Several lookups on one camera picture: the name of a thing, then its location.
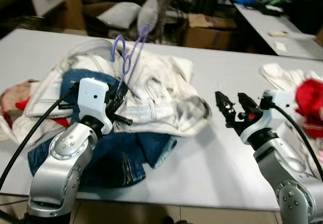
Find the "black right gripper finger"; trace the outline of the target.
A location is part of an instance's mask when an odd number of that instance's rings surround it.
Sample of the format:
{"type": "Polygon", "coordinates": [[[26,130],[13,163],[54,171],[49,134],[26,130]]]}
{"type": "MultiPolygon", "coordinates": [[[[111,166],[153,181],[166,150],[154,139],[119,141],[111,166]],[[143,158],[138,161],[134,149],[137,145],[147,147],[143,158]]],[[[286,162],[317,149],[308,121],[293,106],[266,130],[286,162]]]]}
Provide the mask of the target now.
{"type": "Polygon", "coordinates": [[[246,114],[251,114],[256,111],[256,102],[247,93],[238,93],[238,101],[246,114]]]}
{"type": "Polygon", "coordinates": [[[236,127],[236,111],[233,102],[223,92],[216,91],[214,94],[216,106],[225,118],[226,127],[234,129],[236,127]]]}

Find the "purple plastic hanger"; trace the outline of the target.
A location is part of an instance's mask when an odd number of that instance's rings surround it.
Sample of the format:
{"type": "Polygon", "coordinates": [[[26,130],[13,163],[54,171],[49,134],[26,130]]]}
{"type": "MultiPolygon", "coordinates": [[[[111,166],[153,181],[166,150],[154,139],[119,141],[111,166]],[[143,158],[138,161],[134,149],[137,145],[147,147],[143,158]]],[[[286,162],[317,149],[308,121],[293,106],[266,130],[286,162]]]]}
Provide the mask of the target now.
{"type": "Polygon", "coordinates": [[[134,71],[136,69],[136,66],[139,61],[139,57],[141,53],[143,52],[143,47],[146,44],[146,40],[148,37],[148,33],[150,31],[148,30],[148,24],[143,27],[138,32],[138,38],[135,40],[134,45],[132,46],[131,52],[127,54],[126,49],[126,40],[123,37],[122,33],[120,33],[116,38],[115,41],[113,42],[112,49],[111,49],[111,62],[115,63],[116,62],[116,53],[117,53],[117,45],[120,42],[122,44],[122,51],[121,51],[121,58],[123,61],[122,64],[122,75],[120,76],[119,84],[124,84],[127,85],[127,82],[131,80],[130,76],[128,80],[126,81],[126,76],[129,74],[131,71],[134,71]]]}

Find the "red garment plaid lining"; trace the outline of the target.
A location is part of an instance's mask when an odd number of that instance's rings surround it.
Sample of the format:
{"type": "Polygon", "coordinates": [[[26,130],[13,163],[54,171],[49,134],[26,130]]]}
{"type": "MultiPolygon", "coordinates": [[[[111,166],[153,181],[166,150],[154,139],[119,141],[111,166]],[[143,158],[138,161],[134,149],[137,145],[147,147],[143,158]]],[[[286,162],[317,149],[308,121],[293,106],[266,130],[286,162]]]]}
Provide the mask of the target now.
{"type": "Polygon", "coordinates": [[[323,81],[307,79],[296,90],[295,101],[298,104],[297,112],[305,118],[302,125],[305,132],[314,139],[323,138],[323,81]]]}

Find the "cream denim jacket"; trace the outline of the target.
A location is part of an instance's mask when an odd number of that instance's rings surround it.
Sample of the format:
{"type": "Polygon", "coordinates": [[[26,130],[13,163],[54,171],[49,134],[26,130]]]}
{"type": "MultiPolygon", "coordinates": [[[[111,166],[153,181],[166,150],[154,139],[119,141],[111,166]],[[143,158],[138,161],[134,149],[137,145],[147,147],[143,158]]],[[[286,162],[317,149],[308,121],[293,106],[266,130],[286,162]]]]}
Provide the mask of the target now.
{"type": "MultiPolygon", "coordinates": [[[[112,56],[112,48],[109,40],[93,39],[71,49],[35,89],[25,115],[41,116],[63,93],[63,74],[70,70],[93,71],[98,80],[107,75],[106,83],[116,84],[122,77],[123,60],[120,56],[112,56]]],[[[116,112],[132,120],[132,124],[115,123],[115,132],[192,137],[208,125],[211,109],[190,83],[190,60],[139,48],[133,59],[136,61],[134,70],[125,78],[129,92],[116,112]]]]}

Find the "blue jeans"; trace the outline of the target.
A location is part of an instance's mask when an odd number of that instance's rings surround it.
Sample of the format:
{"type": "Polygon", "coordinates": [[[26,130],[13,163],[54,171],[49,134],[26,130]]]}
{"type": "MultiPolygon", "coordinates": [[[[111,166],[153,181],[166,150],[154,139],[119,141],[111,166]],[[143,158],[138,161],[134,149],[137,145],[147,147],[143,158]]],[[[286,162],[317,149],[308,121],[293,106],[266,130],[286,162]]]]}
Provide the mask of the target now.
{"type": "MultiPolygon", "coordinates": [[[[72,69],[62,76],[59,93],[63,95],[72,86],[72,81],[93,77],[116,88],[119,80],[104,73],[86,69],[72,69]]],[[[79,121],[76,95],[63,99],[74,105],[72,122],[79,121]]],[[[28,153],[31,174],[44,163],[49,155],[53,138],[40,143],[28,153]]],[[[123,188],[136,185],[146,177],[144,164],[159,167],[177,144],[175,136],[153,132],[115,133],[103,136],[93,151],[91,162],[81,176],[81,184],[88,187],[123,188]]]]}

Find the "wide white pillow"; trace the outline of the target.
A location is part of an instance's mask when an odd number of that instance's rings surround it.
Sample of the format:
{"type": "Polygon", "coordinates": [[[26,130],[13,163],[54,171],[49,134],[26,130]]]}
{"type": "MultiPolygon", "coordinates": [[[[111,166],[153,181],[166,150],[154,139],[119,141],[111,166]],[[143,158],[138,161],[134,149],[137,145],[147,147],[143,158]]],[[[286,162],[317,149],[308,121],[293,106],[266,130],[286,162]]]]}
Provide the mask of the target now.
{"type": "Polygon", "coordinates": [[[138,17],[141,6],[131,2],[121,2],[113,5],[97,18],[107,26],[116,29],[129,29],[132,22],[138,17]]]}

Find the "open brown cardboard box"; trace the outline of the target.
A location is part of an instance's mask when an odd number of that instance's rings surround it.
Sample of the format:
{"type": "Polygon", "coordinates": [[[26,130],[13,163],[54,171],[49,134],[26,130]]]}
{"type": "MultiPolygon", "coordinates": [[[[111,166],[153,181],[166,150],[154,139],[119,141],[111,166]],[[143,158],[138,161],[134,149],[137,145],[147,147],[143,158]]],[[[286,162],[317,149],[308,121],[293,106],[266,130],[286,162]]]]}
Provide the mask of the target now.
{"type": "Polygon", "coordinates": [[[231,18],[189,14],[180,45],[187,48],[232,49],[239,35],[241,32],[231,18]]]}

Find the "white work desk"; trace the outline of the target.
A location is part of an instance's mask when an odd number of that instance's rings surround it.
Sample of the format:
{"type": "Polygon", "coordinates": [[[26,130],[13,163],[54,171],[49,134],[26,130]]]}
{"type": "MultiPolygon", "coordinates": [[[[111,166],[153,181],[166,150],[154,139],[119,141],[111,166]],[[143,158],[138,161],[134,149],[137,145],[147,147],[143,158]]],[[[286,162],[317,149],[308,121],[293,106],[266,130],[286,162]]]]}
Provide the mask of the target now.
{"type": "Polygon", "coordinates": [[[286,17],[273,17],[228,0],[278,56],[323,60],[323,47],[314,35],[301,33],[286,17]]]}

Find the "narrow white pillow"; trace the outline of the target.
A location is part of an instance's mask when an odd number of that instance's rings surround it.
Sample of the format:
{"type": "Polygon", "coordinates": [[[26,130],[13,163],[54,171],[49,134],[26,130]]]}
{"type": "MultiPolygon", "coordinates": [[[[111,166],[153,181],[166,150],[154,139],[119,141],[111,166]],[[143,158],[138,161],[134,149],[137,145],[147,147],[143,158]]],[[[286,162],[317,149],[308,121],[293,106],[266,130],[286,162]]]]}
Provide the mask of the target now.
{"type": "Polygon", "coordinates": [[[146,0],[139,10],[137,17],[136,30],[140,31],[148,24],[148,30],[155,28],[158,19],[158,2],[157,0],[146,0]]]}

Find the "beige and red garment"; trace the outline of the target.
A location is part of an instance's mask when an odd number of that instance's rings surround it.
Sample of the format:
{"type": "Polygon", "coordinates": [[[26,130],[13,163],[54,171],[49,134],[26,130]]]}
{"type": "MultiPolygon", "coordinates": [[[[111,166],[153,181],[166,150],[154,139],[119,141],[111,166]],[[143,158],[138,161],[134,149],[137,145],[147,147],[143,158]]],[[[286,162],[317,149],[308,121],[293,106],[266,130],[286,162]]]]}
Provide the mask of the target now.
{"type": "Polygon", "coordinates": [[[19,145],[34,127],[38,118],[26,116],[25,109],[40,83],[30,79],[0,91],[0,141],[19,145]]]}

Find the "black bag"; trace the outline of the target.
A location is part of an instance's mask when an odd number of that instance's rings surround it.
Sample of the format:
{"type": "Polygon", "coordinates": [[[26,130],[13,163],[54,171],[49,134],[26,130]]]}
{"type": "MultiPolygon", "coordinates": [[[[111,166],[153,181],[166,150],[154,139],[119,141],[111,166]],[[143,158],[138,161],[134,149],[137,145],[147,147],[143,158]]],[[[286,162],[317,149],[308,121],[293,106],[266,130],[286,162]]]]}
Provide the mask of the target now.
{"type": "Polygon", "coordinates": [[[322,24],[323,0],[292,0],[287,7],[289,21],[302,33],[316,34],[322,24]]]}

